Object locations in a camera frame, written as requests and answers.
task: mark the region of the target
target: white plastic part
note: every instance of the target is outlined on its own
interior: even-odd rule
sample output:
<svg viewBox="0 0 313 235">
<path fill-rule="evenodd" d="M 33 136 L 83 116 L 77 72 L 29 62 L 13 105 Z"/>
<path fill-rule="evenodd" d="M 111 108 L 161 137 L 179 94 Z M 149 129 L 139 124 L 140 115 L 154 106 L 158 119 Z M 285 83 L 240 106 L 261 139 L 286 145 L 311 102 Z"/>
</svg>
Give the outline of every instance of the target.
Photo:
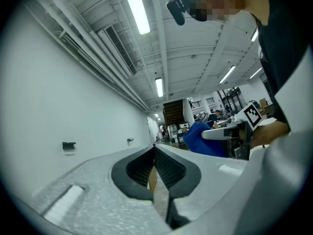
<svg viewBox="0 0 313 235">
<path fill-rule="evenodd" d="M 229 174 L 233 174 L 235 176 L 240 176 L 242 174 L 242 172 L 244 171 L 244 170 L 236 169 L 236 168 L 229 167 L 229 166 L 226 166 L 226 165 L 220 166 L 220 170 L 224 171 L 224 172 L 227 172 Z"/>
<path fill-rule="evenodd" d="M 75 201 L 83 194 L 84 189 L 79 186 L 72 186 L 53 206 L 46 212 L 44 218 L 55 225 L 59 225 L 68 210 Z"/>
</svg>

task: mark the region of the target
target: textured white surface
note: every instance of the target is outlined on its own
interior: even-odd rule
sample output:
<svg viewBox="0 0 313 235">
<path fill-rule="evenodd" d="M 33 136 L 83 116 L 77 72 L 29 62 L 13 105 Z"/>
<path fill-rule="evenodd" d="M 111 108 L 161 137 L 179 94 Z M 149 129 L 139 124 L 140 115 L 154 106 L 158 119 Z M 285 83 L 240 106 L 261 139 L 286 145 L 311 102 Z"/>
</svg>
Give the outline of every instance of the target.
<svg viewBox="0 0 313 235">
<path fill-rule="evenodd" d="M 60 227 L 80 235 L 164 234 L 171 231 L 151 201 L 125 196 L 113 183 L 112 166 L 140 149 L 131 148 L 89 160 L 50 184 L 32 207 L 43 213 L 69 185 L 86 190 L 69 209 Z"/>
<path fill-rule="evenodd" d="M 59 225 L 68 210 L 75 201 L 83 194 L 84 189 L 72 186 L 56 203 L 47 211 L 44 218 L 55 225 Z"/>
<path fill-rule="evenodd" d="M 224 172 L 227 172 L 227 173 L 230 173 L 230 174 L 233 174 L 235 176 L 240 176 L 243 172 L 243 170 L 240 170 L 240 169 L 236 169 L 236 168 L 233 168 L 233 167 L 229 167 L 229 166 L 226 166 L 226 165 L 222 165 L 220 167 L 220 170 L 221 171 L 224 171 Z"/>
<path fill-rule="evenodd" d="M 247 164 L 244 160 L 218 158 L 161 146 L 173 153 L 195 163 L 201 171 L 201 180 L 192 193 L 184 198 L 174 200 L 179 215 L 193 221 L 213 207 L 234 185 L 239 176 L 220 170 L 222 165 L 233 170 L 243 170 Z"/>
</svg>

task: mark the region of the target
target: person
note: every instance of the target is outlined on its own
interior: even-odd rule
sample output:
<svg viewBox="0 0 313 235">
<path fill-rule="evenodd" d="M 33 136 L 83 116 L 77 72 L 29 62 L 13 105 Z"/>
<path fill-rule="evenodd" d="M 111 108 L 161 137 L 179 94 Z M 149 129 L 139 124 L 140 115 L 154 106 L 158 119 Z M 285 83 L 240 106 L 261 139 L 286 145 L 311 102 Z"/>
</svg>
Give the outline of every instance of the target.
<svg viewBox="0 0 313 235">
<path fill-rule="evenodd" d="M 192 103 L 191 103 L 190 99 L 188 99 L 188 103 L 189 103 L 189 105 L 190 105 L 190 108 L 192 109 L 193 106 L 192 106 Z"/>
<path fill-rule="evenodd" d="M 241 10 L 256 20 L 262 67 L 268 78 L 272 95 L 275 95 L 297 68 L 309 41 L 310 23 L 305 18 L 310 13 L 310 0 L 190 0 L 190 14 L 194 18 L 226 21 L 229 15 Z M 273 101 L 272 124 L 258 127 L 254 132 L 252 147 L 270 144 L 289 133 L 288 122 L 276 100 Z"/>
<path fill-rule="evenodd" d="M 230 113 L 230 112 L 231 112 L 231 109 L 230 109 L 230 107 L 229 107 L 228 104 L 226 104 L 225 109 L 226 109 L 227 113 Z"/>
<path fill-rule="evenodd" d="M 209 118 L 207 119 L 207 125 L 211 129 L 218 129 L 219 126 L 217 125 L 218 117 L 220 116 L 221 112 L 219 110 L 216 110 L 214 114 L 210 114 Z"/>
</svg>

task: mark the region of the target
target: fluorescent light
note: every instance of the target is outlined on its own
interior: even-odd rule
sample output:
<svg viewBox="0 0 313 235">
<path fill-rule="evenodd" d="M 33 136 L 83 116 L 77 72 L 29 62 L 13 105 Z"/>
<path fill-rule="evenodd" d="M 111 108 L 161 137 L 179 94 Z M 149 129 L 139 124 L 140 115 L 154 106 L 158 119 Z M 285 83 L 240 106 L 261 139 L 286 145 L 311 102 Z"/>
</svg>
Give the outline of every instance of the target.
<svg viewBox="0 0 313 235">
<path fill-rule="evenodd" d="M 220 84 L 224 82 L 224 80 L 231 74 L 231 72 L 236 68 L 236 66 L 232 66 L 229 71 L 226 73 L 226 75 L 221 79 Z"/>
<path fill-rule="evenodd" d="M 258 28 L 256 28 L 252 37 L 251 37 L 251 41 L 254 42 L 254 40 L 257 38 L 258 34 L 259 34 L 259 31 L 258 31 Z"/>
<path fill-rule="evenodd" d="M 129 3 L 129 6 L 131 7 L 139 33 L 141 35 L 149 33 L 150 27 L 145 8 L 143 7 L 142 0 L 127 0 L 127 1 Z"/>
<path fill-rule="evenodd" d="M 163 96 L 163 86 L 162 86 L 162 78 L 156 78 L 156 88 L 157 88 L 157 93 L 158 96 L 161 97 Z"/>
<path fill-rule="evenodd" d="M 251 77 L 249 77 L 249 79 L 253 78 L 253 77 L 256 75 L 256 73 L 258 73 L 261 69 L 262 69 L 262 67 L 259 68 L 259 69 L 255 72 L 255 74 L 253 74 Z"/>
</svg>

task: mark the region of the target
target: blue cloth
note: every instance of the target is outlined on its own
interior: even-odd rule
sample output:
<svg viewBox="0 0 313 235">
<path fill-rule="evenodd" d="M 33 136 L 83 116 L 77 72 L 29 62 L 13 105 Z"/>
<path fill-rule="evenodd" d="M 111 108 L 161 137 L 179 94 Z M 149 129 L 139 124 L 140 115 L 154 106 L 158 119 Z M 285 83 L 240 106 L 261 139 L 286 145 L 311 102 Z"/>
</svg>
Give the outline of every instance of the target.
<svg viewBox="0 0 313 235">
<path fill-rule="evenodd" d="M 185 144 L 192 152 L 226 158 L 226 153 L 218 140 L 205 140 L 201 137 L 202 131 L 206 130 L 211 130 L 206 123 L 194 122 L 183 136 Z"/>
</svg>

